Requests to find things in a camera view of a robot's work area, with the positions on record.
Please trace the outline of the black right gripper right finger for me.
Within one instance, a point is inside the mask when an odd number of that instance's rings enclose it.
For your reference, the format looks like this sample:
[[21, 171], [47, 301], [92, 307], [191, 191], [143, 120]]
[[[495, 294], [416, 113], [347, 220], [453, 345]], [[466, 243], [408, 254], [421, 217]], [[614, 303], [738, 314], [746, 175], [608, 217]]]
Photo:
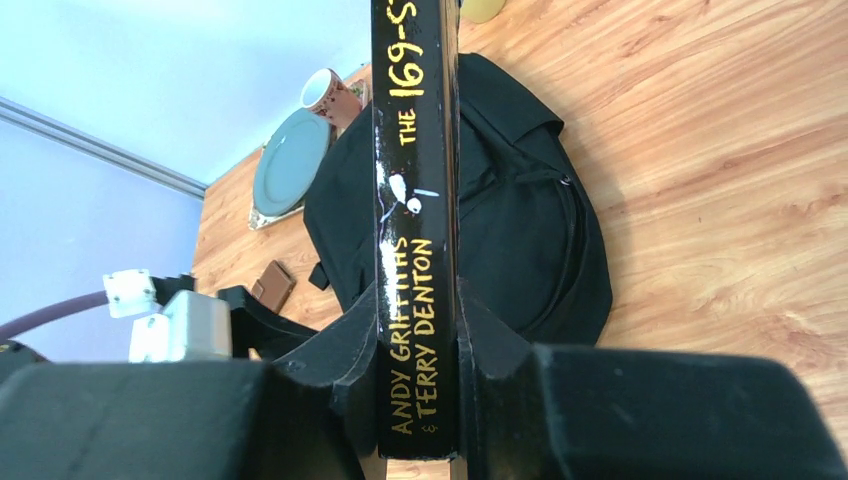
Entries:
[[459, 479], [843, 479], [764, 358], [531, 344], [458, 286]]

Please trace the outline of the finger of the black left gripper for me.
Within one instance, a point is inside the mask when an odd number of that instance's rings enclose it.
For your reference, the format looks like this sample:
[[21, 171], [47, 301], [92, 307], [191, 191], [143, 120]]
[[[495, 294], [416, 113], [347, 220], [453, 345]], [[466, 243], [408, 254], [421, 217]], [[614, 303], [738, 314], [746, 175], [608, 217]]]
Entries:
[[249, 357], [254, 350], [260, 359], [274, 361], [285, 356], [318, 333], [271, 311], [243, 286], [217, 291], [217, 298], [230, 309], [232, 356]]

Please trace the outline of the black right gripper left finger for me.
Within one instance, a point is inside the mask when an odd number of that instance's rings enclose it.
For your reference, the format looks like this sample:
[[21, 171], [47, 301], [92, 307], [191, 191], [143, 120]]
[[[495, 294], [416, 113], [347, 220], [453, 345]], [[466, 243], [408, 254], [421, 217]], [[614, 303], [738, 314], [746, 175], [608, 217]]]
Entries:
[[375, 294], [274, 361], [33, 363], [1, 387], [5, 479], [375, 479]]

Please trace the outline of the black fabric student bag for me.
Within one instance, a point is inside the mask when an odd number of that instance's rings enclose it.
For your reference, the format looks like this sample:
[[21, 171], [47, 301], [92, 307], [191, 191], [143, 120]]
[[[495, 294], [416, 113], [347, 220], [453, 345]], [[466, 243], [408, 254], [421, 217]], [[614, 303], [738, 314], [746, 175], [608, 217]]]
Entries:
[[[489, 59], [461, 54], [458, 270], [530, 342], [594, 345], [612, 288], [599, 220], [559, 136], [563, 121]], [[305, 197], [311, 282], [350, 308], [373, 282], [372, 116], [332, 145]]]

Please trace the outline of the black yellow storey treehouse book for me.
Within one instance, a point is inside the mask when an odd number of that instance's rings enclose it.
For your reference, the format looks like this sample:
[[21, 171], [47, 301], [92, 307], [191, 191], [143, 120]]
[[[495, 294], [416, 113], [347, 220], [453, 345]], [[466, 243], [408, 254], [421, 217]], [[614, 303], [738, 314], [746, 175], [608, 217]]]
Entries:
[[458, 443], [458, 8], [371, 7], [377, 434], [394, 460]]

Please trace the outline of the brown leather wallet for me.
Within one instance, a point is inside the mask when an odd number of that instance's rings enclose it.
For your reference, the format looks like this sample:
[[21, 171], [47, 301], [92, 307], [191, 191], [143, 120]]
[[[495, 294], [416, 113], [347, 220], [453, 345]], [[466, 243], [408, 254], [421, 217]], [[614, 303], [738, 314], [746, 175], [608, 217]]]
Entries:
[[251, 294], [265, 307], [279, 314], [289, 299], [296, 280], [278, 260], [272, 260], [251, 288]]

